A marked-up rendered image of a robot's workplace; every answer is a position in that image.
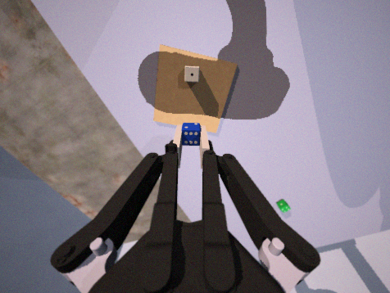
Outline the blue die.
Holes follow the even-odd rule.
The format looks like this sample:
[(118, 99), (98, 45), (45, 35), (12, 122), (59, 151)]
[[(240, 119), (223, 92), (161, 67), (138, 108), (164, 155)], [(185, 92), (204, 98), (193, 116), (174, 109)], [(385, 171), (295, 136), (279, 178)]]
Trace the blue die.
[(199, 146), (201, 136), (201, 126), (199, 123), (183, 123), (182, 125), (182, 145)]

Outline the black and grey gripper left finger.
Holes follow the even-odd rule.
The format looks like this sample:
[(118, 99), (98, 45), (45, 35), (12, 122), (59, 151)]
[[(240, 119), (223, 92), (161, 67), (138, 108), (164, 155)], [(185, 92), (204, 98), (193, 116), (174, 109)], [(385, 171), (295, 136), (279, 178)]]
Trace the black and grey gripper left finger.
[(133, 227), (161, 176), (140, 269), (145, 293), (166, 293), (172, 279), (174, 226), (177, 219), (178, 169), (182, 154), (182, 125), (166, 153), (147, 154), (96, 217), (63, 242), (51, 265), (69, 282), (88, 293), (115, 264), (117, 251)]

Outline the green die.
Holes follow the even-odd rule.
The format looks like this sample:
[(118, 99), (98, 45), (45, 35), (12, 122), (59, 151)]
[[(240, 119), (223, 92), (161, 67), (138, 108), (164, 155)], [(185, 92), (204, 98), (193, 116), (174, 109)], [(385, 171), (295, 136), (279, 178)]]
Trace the green die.
[(285, 200), (281, 200), (281, 201), (277, 202), (276, 204), (278, 205), (279, 209), (283, 212), (286, 212), (286, 211), (291, 209)]

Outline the white die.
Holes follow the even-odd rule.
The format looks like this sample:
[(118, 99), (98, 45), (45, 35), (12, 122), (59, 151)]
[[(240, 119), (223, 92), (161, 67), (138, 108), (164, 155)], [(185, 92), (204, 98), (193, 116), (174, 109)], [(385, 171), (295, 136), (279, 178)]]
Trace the white die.
[(184, 69), (184, 81), (190, 83), (198, 83), (199, 82), (199, 66), (185, 66)]

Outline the tan flat mat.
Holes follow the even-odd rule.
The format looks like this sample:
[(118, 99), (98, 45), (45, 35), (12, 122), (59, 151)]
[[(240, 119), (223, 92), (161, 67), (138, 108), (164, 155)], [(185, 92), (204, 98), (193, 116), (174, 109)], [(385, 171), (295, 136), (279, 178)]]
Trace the tan flat mat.
[[(199, 82), (184, 82), (184, 67), (199, 66)], [(237, 64), (160, 45), (153, 121), (199, 123), (216, 133)]]

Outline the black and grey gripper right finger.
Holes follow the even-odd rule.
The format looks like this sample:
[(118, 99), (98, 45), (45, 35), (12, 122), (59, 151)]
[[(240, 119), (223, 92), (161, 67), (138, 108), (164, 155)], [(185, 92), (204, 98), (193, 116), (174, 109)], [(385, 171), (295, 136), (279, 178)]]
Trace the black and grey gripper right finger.
[[(290, 291), (320, 265), (313, 245), (288, 226), (267, 201), (237, 159), (218, 156), (201, 126), (204, 282), (210, 293), (229, 293), (235, 280), (234, 259), (222, 204), (219, 175), (243, 221), (264, 269)], [(217, 168), (218, 167), (218, 168)]]

